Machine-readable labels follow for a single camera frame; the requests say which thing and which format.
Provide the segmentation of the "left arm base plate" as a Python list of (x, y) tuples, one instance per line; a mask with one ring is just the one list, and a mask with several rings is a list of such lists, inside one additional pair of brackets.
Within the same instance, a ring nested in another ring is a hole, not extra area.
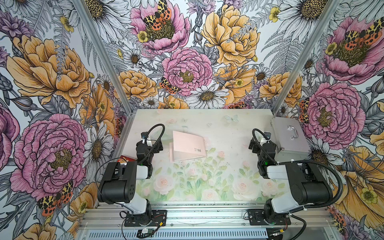
[(152, 210), (140, 215), (128, 214), (124, 220), (124, 227), (163, 227), (167, 221), (167, 210)]

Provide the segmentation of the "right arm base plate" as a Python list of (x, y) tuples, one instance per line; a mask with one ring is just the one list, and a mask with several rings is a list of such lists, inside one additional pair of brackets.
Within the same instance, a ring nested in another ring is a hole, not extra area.
[(246, 219), (248, 219), (251, 226), (282, 226), (291, 225), (289, 215), (265, 213), (262, 209), (249, 209), (246, 213)]

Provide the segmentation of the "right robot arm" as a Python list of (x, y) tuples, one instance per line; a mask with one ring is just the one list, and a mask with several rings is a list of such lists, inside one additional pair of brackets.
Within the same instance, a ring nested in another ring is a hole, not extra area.
[(263, 220), (274, 224), (277, 218), (308, 208), (323, 208), (331, 204), (333, 191), (319, 170), (319, 164), (309, 160), (275, 160), (277, 145), (259, 129), (252, 130), (249, 149), (258, 155), (259, 174), (266, 180), (287, 180), (289, 191), (266, 201)]

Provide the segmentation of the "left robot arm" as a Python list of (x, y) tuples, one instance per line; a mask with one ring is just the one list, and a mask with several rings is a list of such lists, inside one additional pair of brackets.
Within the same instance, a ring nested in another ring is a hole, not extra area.
[(154, 218), (150, 201), (136, 193), (136, 182), (151, 178), (153, 156), (162, 150), (161, 142), (157, 143), (148, 132), (143, 132), (142, 140), (136, 144), (136, 160), (129, 161), (122, 156), (106, 166), (98, 187), (98, 200), (125, 209), (129, 225), (147, 226)]

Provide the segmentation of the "pink photo album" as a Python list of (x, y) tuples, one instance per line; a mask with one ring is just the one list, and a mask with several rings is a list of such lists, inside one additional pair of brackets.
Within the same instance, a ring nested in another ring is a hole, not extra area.
[(206, 145), (203, 137), (173, 131), (173, 141), (170, 143), (171, 162), (201, 159), (206, 156)]

